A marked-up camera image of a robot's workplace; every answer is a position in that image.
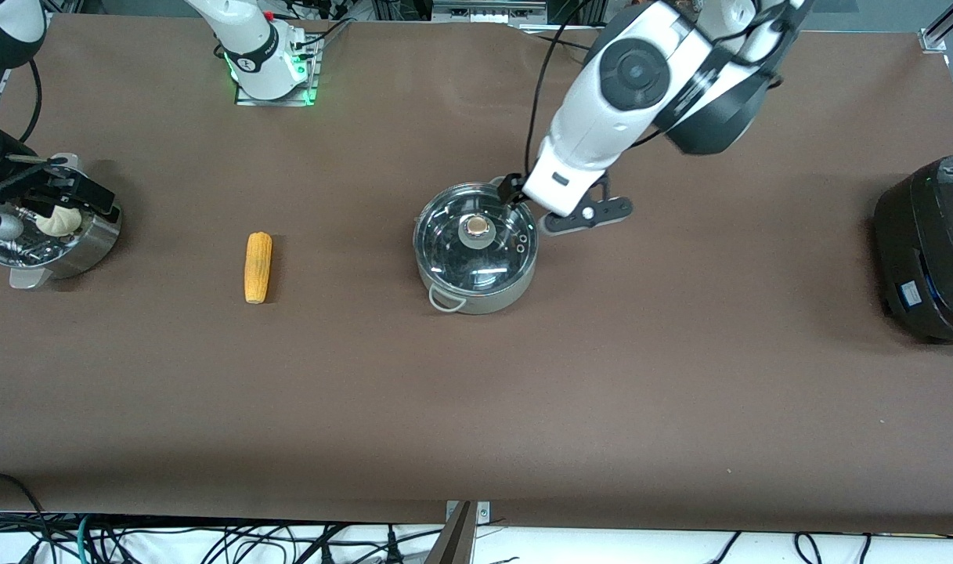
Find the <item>black air fryer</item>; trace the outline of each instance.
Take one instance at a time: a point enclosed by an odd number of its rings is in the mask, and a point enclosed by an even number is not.
[[[887,190],[873,224],[893,316],[925,342],[953,343],[953,157]]]

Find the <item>pot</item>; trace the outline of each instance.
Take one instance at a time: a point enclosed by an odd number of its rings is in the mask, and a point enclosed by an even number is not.
[[[444,313],[492,313],[519,299],[536,272],[529,206],[505,206],[492,183],[461,183],[421,212],[414,253],[427,297]]]

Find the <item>white pot handle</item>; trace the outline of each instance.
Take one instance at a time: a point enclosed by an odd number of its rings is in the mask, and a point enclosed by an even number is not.
[[[440,303],[438,303],[438,300],[434,299],[434,292],[438,292],[438,295],[441,296],[442,298],[448,298],[450,300],[459,300],[459,304],[456,305],[455,307],[445,307],[441,305]],[[431,284],[429,289],[427,289],[427,301],[429,301],[431,305],[434,306],[434,309],[437,309],[438,311],[442,313],[455,313],[458,310],[461,310],[466,305],[465,298],[457,298],[455,296],[445,294],[445,292],[441,292],[441,290],[438,290],[437,286],[435,286],[434,284]]]

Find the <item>table surface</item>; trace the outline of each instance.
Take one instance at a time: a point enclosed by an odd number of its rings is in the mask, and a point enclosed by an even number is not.
[[[477,317],[427,304],[413,219],[519,169],[547,43],[355,23],[297,110],[234,107],[214,45],[200,20],[57,16],[37,57],[31,145],[126,214],[78,278],[0,268],[0,472],[46,509],[953,532],[953,347],[883,317],[866,222],[953,154],[948,69],[914,36],[805,33],[744,138],[623,156],[636,214],[544,240],[529,292]],[[537,135],[580,55],[556,53]],[[19,69],[0,125],[32,100]]]

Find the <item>gray floor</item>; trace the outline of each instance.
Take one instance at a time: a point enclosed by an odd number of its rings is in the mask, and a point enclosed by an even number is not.
[[[624,0],[609,0],[611,3]],[[952,0],[816,0],[806,29],[856,32],[917,32],[930,24]],[[196,16],[183,0],[86,0],[85,10],[94,13]],[[953,35],[948,41],[948,60],[953,75]]]

